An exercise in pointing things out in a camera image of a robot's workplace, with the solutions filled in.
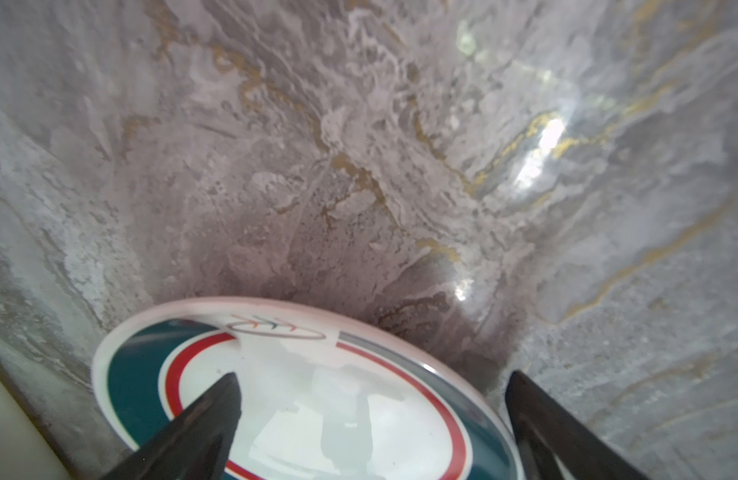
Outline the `white plate green red rim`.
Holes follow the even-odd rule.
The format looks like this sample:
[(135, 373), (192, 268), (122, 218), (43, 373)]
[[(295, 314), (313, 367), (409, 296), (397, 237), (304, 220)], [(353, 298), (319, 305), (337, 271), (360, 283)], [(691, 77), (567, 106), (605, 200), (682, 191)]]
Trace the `white plate green red rim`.
[(228, 479), (521, 479), (515, 442), (452, 369), (314, 307), (212, 297), (149, 308), (92, 365), (105, 418), (142, 447), (226, 374), (241, 414)]

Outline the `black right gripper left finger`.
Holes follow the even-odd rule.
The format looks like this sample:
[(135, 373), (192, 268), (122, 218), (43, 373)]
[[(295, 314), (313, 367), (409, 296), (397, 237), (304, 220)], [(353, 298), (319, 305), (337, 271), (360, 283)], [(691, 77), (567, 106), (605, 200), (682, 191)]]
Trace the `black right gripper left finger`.
[(242, 393), (227, 373), (138, 451), (108, 472), (114, 479), (220, 479), (238, 422)]

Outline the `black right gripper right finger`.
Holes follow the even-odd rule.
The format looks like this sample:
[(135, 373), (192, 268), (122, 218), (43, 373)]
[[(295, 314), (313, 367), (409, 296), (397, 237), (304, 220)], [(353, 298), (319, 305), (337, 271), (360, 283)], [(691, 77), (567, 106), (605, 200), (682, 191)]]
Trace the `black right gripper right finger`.
[(644, 479), (525, 373), (512, 372), (505, 392), (514, 437), (528, 479)]

